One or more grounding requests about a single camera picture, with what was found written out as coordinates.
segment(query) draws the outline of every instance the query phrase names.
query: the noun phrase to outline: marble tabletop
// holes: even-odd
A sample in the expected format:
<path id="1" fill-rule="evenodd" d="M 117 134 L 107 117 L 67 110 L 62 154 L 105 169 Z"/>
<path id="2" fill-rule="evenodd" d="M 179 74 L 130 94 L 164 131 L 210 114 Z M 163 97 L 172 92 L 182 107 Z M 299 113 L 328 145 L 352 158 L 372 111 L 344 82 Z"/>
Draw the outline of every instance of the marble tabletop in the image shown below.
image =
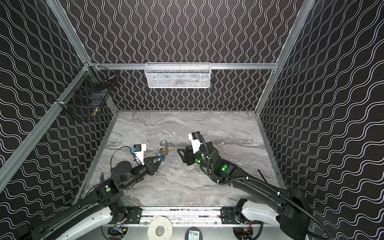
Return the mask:
<path id="1" fill-rule="evenodd" d="M 253 112 L 119 112 L 108 143 L 89 182 L 100 183 L 101 174 L 108 178 L 110 159 L 121 146 L 147 144 L 144 157 L 157 155 L 161 140 L 168 141 L 169 155 L 159 168 L 160 175 L 146 176 L 134 185 L 122 200 L 131 206 L 234 206 L 240 198 L 258 199 L 227 185 L 212 182 L 196 164 L 187 166 L 177 153 L 191 145 L 188 134 L 200 131 L 212 141 L 222 158 L 236 163 L 249 174 L 278 186 L 270 159 Z M 118 151 L 112 166 L 130 161 L 136 166 L 128 148 Z"/>

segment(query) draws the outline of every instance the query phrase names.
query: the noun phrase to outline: black wall with white wavy lines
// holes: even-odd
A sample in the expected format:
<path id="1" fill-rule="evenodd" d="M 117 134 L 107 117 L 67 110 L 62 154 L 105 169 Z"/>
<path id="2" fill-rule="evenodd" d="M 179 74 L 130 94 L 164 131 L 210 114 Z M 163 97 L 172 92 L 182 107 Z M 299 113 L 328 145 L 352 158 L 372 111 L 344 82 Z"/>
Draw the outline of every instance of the black wall with white wavy lines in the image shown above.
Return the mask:
<path id="1" fill-rule="evenodd" d="M 0 1 L 1 166 L 82 63 L 45 0 Z M 75 122 L 63 111 L 0 193 L 0 239 L 71 205 L 112 119 Z"/>
<path id="2" fill-rule="evenodd" d="M 303 0 L 60 2 L 96 63 L 271 63 Z"/>
<path id="3" fill-rule="evenodd" d="M 144 71 L 120 71 L 111 93 L 122 110 L 249 110 L 271 70 L 214 70 L 210 88 L 149 88 Z"/>
<path id="4" fill-rule="evenodd" d="M 383 73 L 384 1 L 318 0 L 260 115 L 287 187 L 338 240 L 384 237 Z"/>
<path id="5" fill-rule="evenodd" d="M 44 0 L 0 1 L 0 166 L 81 68 Z"/>
<path id="6" fill-rule="evenodd" d="M 76 122 L 63 110 L 0 194 L 0 239 L 36 226 L 71 206 L 112 120 Z"/>

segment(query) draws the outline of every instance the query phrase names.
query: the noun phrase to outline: black cable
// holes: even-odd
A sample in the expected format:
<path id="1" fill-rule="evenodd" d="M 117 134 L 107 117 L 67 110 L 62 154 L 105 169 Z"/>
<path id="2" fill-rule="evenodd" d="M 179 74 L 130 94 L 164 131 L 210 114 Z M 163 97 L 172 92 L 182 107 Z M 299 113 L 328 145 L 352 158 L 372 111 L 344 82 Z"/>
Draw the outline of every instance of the black cable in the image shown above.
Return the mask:
<path id="1" fill-rule="evenodd" d="M 131 189 L 133 186 L 135 186 L 135 184 L 136 183 L 138 183 L 138 182 L 135 182 L 134 184 L 132 184 L 132 186 L 130 186 L 128 189 L 126 189 L 127 191 L 129 190 L 129 189 Z"/>
<path id="2" fill-rule="evenodd" d="M 314 234 L 313 232 L 307 232 L 308 236 L 317 238 L 318 240 L 326 240 L 327 238 L 321 237 L 319 235 Z"/>
<path id="3" fill-rule="evenodd" d="M 264 225 L 264 223 L 262 222 L 261 224 L 260 224 L 260 230 L 259 230 L 259 232 L 256 234 L 256 236 L 254 237 L 254 238 L 252 238 L 251 240 L 256 240 L 256 239 L 258 239 L 259 237 L 260 237 L 260 235 L 261 235 L 261 233 L 262 233 L 262 231 L 263 231 L 263 225 Z"/>
<path id="4" fill-rule="evenodd" d="M 248 237 L 247 240 L 252 240 L 252 236 L 250 236 L 250 235 L 248 234 L 248 232 L 245 231 L 245 230 L 243 231 L 243 239 L 246 239 L 246 238 L 244 238 L 244 234 L 247 235 L 247 237 Z"/>
<path id="5" fill-rule="evenodd" d="M 93 185 L 93 186 L 88 190 L 88 192 L 85 194 L 83 200 L 82 200 L 81 203 L 80 203 L 80 208 L 81 208 L 81 205 L 84 203 L 85 198 L 86 198 L 86 197 L 88 196 L 88 194 L 90 193 L 90 191 L 91 191 L 94 187 L 96 187 L 96 186 L 98 186 L 98 185 L 100 185 L 100 183 L 98 183 L 98 184 L 96 184 L 96 185 Z"/>
<path id="6" fill-rule="evenodd" d="M 112 168 L 112 158 L 113 158 L 113 156 L 115 155 L 115 153 L 117 152 L 117 151 L 119 151 L 120 149 L 122 149 L 123 147 L 129 147 L 129 151 L 131 152 L 131 154 L 135 157 L 135 161 L 137 162 L 137 161 L 139 161 L 140 162 L 140 160 L 137 158 L 137 156 L 136 156 L 136 154 L 134 154 L 133 152 L 132 152 L 132 148 L 130 147 L 130 146 L 122 146 L 122 147 L 119 147 L 113 154 L 112 154 L 112 157 L 111 157 L 111 161 L 109 162 L 109 164 L 111 165 L 111 168 Z"/>
<path id="7" fill-rule="evenodd" d="M 226 218 L 226 219 L 228 219 L 228 220 L 230 220 L 230 221 L 233 221 L 232 219 L 230 219 L 229 217 L 226 217 L 226 216 L 219 216 L 219 218 Z"/>
<path id="8" fill-rule="evenodd" d="M 94 186 L 92 186 L 92 187 L 88 190 L 88 192 L 87 192 L 87 194 L 85 195 L 85 197 L 88 196 L 89 192 L 90 192 L 94 187 L 96 187 L 97 185 L 100 185 L 100 183 L 99 183 L 99 184 L 96 184 L 96 185 L 94 185 Z M 71 214 L 73 214 L 73 213 L 77 213 L 77 212 L 81 209 L 81 205 L 83 204 L 85 197 L 83 198 L 83 200 L 82 200 L 81 203 L 80 203 L 80 208 L 76 208 L 76 209 L 74 209 L 72 212 L 70 212 L 70 213 L 68 213 L 68 214 L 66 214 L 66 215 L 64 215 L 64 216 L 62 216 L 61 218 L 57 219 L 56 221 L 54 221 L 54 222 L 48 224 L 44 229 L 47 229 L 47 228 L 48 228 L 49 226 L 51 226 L 52 224 L 56 223 L 57 221 L 60 221 L 61 219 L 67 217 L 68 215 L 71 215 Z M 50 229 L 55 228 L 58 224 L 56 224 L 56 225 L 50 227 Z M 48 232 L 49 232 L 49 230 L 47 230 L 46 234 L 45 234 L 44 237 L 43 237 L 43 240 L 44 240 L 45 237 L 47 236 Z"/>
<path id="9" fill-rule="evenodd" d="M 128 217 L 125 218 L 124 222 L 122 222 L 122 223 L 119 224 L 120 227 L 121 227 L 126 221 L 128 221 Z"/>
<path id="10" fill-rule="evenodd" d="M 263 174 L 261 173 L 260 169 L 258 169 L 259 173 L 260 173 L 260 176 L 263 178 L 264 182 L 268 183 L 265 179 L 265 177 L 263 176 Z"/>
<path id="11" fill-rule="evenodd" d="M 211 154 L 209 154 L 207 143 L 205 142 L 203 136 L 201 134 L 197 135 L 197 138 L 199 138 L 199 141 L 203 143 L 205 149 L 207 150 L 207 158 L 211 159 Z"/>
<path id="12" fill-rule="evenodd" d="M 274 187 L 271 186 L 270 184 L 265 183 L 265 182 L 261 181 L 260 179 L 251 178 L 251 177 L 236 177 L 234 179 L 230 179 L 230 180 L 227 180 L 227 181 L 224 181 L 224 182 L 215 181 L 212 178 L 211 174 L 210 174 L 210 159 L 208 159 L 208 166 L 209 166 L 209 169 L 208 169 L 208 176 L 209 176 L 209 178 L 212 181 L 214 181 L 217 184 L 219 184 L 219 185 L 225 185 L 225 184 L 228 184 L 230 182 L 237 181 L 237 180 L 253 180 L 253 181 L 256 181 L 256 182 L 260 183 L 263 186 L 266 186 L 267 188 L 272 190 L 272 192 L 275 193 L 278 197 L 282 198 L 288 204 L 290 204 L 292 207 L 294 207 L 297 210 L 301 211 L 302 213 L 307 215 L 310 219 L 312 219 L 315 223 L 317 223 L 323 229 L 323 231 L 327 234 L 328 239 L 333 239 L 333 237 L 332 237 L 331 233 L 329 232 L 329 230 L 324 226 L 324 224 L 320 220 L 318 220 L 315 216 L 313 216 L 311 213 L 309 213 L 307 210 L 305 210 L 302 206 L 300 206 L 297 203 L 295 203 L 294 201 L 292 201 L 289 197 L 284 196 L 283 194 L 280 193 L 280 191 L 277 191 L 276 189 L 274 189 Z"/>
<path id="13" fill-rule="evenodd" d="M 103 229 L 101 228 L 101 226 L 100 226 L 100 230 L 101 230 L 101 233 L 103 234 L 104 238 L 105 238 L 106 240 L 109 240 L 109 238 L 107 238 L 107 237 L 104 235 L 104 233 L 103 233 Z"/>

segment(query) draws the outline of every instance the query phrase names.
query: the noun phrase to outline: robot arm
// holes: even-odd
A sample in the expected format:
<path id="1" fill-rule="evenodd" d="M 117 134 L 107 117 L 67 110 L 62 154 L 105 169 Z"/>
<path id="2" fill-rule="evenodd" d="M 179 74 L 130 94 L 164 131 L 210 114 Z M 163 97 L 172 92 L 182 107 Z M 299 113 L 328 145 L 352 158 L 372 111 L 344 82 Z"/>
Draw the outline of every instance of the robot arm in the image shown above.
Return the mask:
<path id="1" fill-rule="evenodd" d="M 329 230 L 310 212 L 303 192 L 298 189 L 282 189 L 262 181 L 238 167 L 236 164 L 222 159 L 212 142 L 205 142 L 200 132 L 189 134 L 192 148 L 178 149 L 184 163 L 197 163 L 206 168 L 209 178 L 217 184 L 232 184 L 266 203 L 276 214 L 280 229 L 294 240 L 304 240 L 308 233 L 310 221 L 316 222 L 332 239 Z M 238 223 L 249 220 L 262 220 L 249 211 L 247 199 L 240 199 L 227 218 Z"/>
<path id="2" fill-rule="evenodd" d="M 143 165 L 132 168 L 128 161 L 111 168 L 111 177 L 91 188 L 83 199 L 48 223 L 39 226 L 23 225 L 19 229 L 20 240 L 74 240 L 107 223 L 121 223 L 126 219 L 126 208 L 120 198 L 123 190 L 142 181 L 144 176 L 154 175 L 164 156 L 147 157 Z"/>

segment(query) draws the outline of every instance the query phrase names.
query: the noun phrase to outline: tape roll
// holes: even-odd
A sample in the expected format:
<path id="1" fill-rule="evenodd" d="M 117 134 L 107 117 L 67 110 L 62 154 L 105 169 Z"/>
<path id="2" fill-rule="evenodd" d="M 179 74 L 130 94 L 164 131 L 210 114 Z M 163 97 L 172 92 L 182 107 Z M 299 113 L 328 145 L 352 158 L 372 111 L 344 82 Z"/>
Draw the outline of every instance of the tape roll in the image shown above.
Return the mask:
<path id="1" fill-rule="evenodd" d="M 159 236 L 156 234 L 156 229 L 162 226 L 164 233 Z M 157 217 L 149 224 L 147 235 L 149 240 L 170 240 L 173 234 L 173 227 L 171 221 L 166 217 Z"/>

